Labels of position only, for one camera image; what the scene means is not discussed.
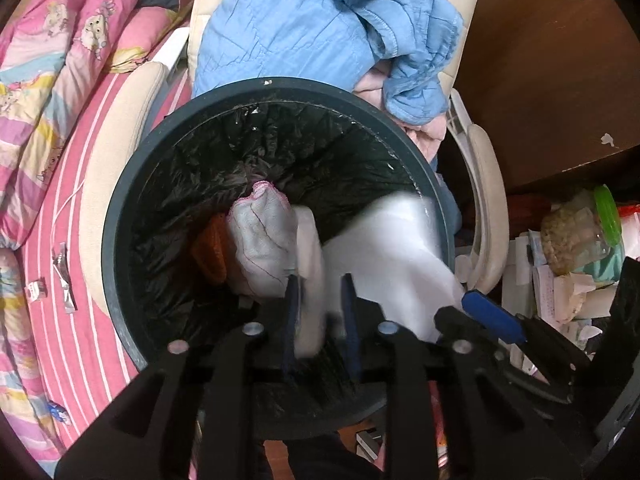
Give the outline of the pink striped bed mattress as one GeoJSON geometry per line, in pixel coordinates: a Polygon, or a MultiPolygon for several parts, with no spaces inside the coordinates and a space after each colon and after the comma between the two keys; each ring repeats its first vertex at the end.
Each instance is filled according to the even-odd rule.
{"type": "Polygon", "coordinates": [[[46,281],[48,296],[29,305],[32,331],[46,397],[66,408],[72,424],[55,423],[68,448],[120,393],[137,370],[111,320],[94,303],[81,271],[78,252],[79,215],[85,173],[102,122],[124,74],[108,74],[96,86],[56,166],[38,219],[20,249],[25,280],[46,281]],[[52,252],[67,245],[68,268],[77,311],[64,310],[52,252]]]}

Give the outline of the colourful striped cartoon quilt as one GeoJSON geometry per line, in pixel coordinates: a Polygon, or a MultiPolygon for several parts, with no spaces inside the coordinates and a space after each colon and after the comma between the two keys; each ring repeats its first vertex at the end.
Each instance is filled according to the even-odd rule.
{"type": "Polygon", "coordinates": [[[1,413],[45,471],[64,446],[44,393],[16,253],[137,3],[32,0],[1,37],[1,413]]]}

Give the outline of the blue candy wrapper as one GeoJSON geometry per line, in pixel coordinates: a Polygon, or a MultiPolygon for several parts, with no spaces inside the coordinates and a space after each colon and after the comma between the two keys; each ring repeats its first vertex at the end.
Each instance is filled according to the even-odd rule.
{"type": "Polygon", "coordinates": [[[61,404],[57,404],[54,401],[48,401],[48,408],[51,416],[65,426],[70,426],[72,424],[72,419],[70,418],[70,414],[66,411],[66,408],[61,404]]]}

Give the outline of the green lid glass jar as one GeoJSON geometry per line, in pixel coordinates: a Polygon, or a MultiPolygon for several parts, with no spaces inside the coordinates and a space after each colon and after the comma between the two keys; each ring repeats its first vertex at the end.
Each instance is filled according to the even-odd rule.
{"type": "Polygon", "coordinates": [[[555,275],[574,272],[607,257],[623,240],[620,214],[610,189],[582,190],[545,216],[541,248],[555,275]]]}

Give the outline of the white leather office chair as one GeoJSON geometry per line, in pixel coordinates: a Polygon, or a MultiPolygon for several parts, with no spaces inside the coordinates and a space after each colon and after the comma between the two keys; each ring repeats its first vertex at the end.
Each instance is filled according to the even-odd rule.
{"type": "MultiPolygon", "coordinates": [[[[143,137],[154,124],[159,124],[167,115],[186,102],[186,87],[195,74],[196,55],[202,42],[204,27],[213,10],[222,0],[194,0],[189,27],[175,29],[164,43],[153,52],[155,58],[145,62],[129,75],[105,76],[99,84],[96,95],[91,98],[86,110],[78,122],[80,130],[87,133],[86,141],[92,139],[92,149],[88,158],[85,177],[82,181],[82,199],[78,226],[79,264],[84,278],[88,301],[92,301],[108,318],[108,312],[102,272],[102,238],[108,204],[111,201],[117,181],[124,171],[128,160],[139,146],[143,137]],[[160,61],[163,48],[169,55],[169,61],[160,61]],[[178,68],[178,74],[172,71],[178,64],[182,51],[186,49],[188,68],[178,68]],[[96,119],[91,127],[92,133],[85,128],[85,119],[96,119]]],[[[462,52],[469,24],[478,0],[450,0],[465,20],[461,46],[457,48],[454,60],[439,74],[444,89],[454,94],[454,101],[460,101],[459,92],[454,90],[462,52]]],[[[332,104],[329,98],[318,93],[302,96],[309,99],[285,99],[280,102],[267,102],[268,110],[274,112],[280,104],[284,110],[297,113],[303,119],[345,119],[336,110],[323,105],[332,104]]]]}

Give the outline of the blue jacket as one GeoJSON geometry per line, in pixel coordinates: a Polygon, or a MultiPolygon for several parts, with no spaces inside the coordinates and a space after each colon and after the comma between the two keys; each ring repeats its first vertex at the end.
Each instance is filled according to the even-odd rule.
{"type": "Polygon", "coordinates": [[[386,110],[423,125],[446,112],[438,75],[462,28],[448,0],[221,0],[204,29],[193,93],[267,77],[354,91],[387,62],[386,110]]]}

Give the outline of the orange foam fruit net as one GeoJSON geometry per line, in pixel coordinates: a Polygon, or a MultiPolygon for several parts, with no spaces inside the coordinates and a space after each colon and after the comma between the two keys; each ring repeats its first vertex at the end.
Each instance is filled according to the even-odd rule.
{"type": "Polygon", "coordinates": [[[223,283],[228,276],[229,239],[225,214],[215,214],[194,240],[191,255],[206,278],[223,283]]]}

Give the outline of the white paper tissue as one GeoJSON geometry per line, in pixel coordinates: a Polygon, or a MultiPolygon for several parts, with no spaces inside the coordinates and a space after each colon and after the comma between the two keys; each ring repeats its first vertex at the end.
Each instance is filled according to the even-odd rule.
{"type": "Polygon", "coordinates": [[[323,245],[326,308],[342,318],[341,279],[349,274],[357,296],[380,305],[384,318],[420,340],[439,338],[434,317],[461,307],[463,287],[439,258],[436,202],[393,193],[370,203],[323,245]]]}

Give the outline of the small pink white carton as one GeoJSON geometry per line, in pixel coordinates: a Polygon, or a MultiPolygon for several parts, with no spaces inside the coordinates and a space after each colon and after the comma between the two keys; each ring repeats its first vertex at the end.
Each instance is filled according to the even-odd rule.
{"type": "Polygon", "coordinates": [[[37,278],[36,280],[28,282],[25,285],[25,296],[30,304],[47,298],[48,289],[46,281],[43,278],[37,278]]]}

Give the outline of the black trash bin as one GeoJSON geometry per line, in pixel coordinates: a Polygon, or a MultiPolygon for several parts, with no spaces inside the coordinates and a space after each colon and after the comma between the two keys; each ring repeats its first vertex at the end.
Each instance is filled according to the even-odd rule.
{"type": "Polygon", "coordinates": [[[164,119],[127,162],[108,205],[102,272],[108,312],[137,368],[173,340],[212,347],[250,318],[231,288],[191,257],[195,237],[260,180],[312,210],[329,240],[365,206],[405,191],[436,202],[439,258],[454,261],[454,224],[433,168],[382,112],[298,78],[250,79],[206,92],[164,119]],[[267,102],[309,99],[345,119],[303,119],[267,102]]]}

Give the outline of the white pink-edged gauze cloth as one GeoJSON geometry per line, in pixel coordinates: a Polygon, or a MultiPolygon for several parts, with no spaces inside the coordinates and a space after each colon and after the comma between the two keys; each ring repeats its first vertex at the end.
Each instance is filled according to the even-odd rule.
{"type": "Polygon", "coordinates": [[[231,243],[228,281],[257,301],[282,298],[295,272],[296,222],[288,199],[267,181],[233,203],[227,216],[231,243]]]}

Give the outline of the pink yellow pillow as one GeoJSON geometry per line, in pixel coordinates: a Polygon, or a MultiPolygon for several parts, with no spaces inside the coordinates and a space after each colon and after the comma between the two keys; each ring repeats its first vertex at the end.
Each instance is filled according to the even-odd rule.
{"type": "Polygon", "coordinates": [[[105,64],[109,73],[133,72],[170,31],[178,13],[161,6],[144,6],[132,12],[105,64]]]}

